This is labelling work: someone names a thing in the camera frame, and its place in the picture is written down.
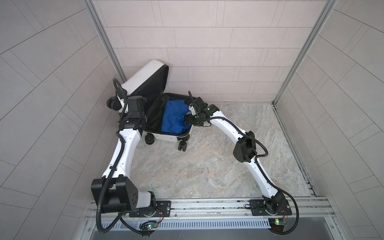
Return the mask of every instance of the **white suitcase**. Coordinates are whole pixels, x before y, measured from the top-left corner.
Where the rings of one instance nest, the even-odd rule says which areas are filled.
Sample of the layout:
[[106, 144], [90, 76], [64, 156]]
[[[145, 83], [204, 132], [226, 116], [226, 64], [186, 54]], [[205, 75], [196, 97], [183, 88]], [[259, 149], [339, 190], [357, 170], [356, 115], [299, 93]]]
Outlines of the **white suitcase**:
[[127, 90], [129, 96], [143, 96], [147, 98], [144, 103], [144, 111], [147, 117], [146, 143], [151, 145], [155, 138], [158, 140], [178, 142], [179, 150], [185, 151], [193, 125], [188, 129], [183, 129], [180, 134], [173, 134], [161, 131], [163, 114], [168, 100], [184, 100], [186, 104], [191, 104], [189, 96], [173, 93], [164, 93], [167, 84], [169, 67], [158, 60], [151, 60], [142, 67], [135, 75], [129, 78], [121, 86]]

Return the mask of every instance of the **tiled wall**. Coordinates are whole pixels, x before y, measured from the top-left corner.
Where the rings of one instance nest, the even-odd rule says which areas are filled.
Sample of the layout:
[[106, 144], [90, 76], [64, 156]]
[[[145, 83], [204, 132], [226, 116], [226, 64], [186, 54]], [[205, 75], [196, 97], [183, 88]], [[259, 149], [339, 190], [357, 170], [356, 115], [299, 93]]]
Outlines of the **tiled wall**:
[[151, 59], [166, 92], [271, 102], [324, 1], [94, 0], [127, 78]]
[[277, 104], [349, 240], [384, 239], [383, 12], [339, 0]]
[[0, 239], [71, 238], [116, 146], [115, 75], [81, 0], [1, 1]]

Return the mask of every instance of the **mounting plate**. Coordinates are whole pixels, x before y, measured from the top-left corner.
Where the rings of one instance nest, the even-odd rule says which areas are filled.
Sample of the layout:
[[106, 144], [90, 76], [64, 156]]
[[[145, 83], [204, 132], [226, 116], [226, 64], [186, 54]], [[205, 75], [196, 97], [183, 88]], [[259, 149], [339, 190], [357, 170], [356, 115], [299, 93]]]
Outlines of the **mounting plate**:
[[278, 212], [276, 215], [270, 215], [268, 212], [266, 212], [264, 208], [264, 200], [263, 199], [251, 199], [249, 200], [249, 205], [251, 205], [251, 211], [252, 216], [283, 216], [283, 210], [285, 211], [286, 215], [292, 215], [291, 207], [288, 203], [288, 200], [285, 200], [283, 210], [281, 212]]
[[[170, 216], [170, 201], [156, 201], [156, 206], [161, 208], [164, 213], [164, 217]], [[139, 212], [130, 212], [129, 217], [147, 217], [141, 211]], [[159, 211], [156, 211], [151, 217], [160, 217]]]

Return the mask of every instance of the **marble floor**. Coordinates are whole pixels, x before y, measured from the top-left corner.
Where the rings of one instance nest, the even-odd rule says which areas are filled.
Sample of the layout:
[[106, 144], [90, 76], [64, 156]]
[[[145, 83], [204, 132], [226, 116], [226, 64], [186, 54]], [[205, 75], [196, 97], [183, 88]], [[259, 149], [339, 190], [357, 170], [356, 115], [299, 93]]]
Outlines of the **marble floor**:
[[[260, 161], [278, 187], [293, 196], [310, 195], [271, 104], [216, 106], [266, 146], [269, 155]], [[251, 173], [234, 158], [233, 143], [218, 127], [194, 127], [185, 152], [177, 150], [178, 142], [155, 139], [146, 145], [144, 135], [131, 166], [131, 180], [139, 191], [153, 191], [158, 199], [261, 197]]]

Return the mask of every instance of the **blue cloth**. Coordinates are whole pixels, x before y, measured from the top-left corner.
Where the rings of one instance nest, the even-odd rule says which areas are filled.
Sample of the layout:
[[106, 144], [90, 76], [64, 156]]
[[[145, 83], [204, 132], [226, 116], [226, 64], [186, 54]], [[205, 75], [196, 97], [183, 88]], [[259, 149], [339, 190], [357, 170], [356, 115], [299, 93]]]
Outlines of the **blue cloth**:
[[189, 109], [184, 100], [167, 101], [161, 131], [180, 134], [183, 128], [179, 124], [179, 119], [183, 118], [187, 112], [189, 112]]

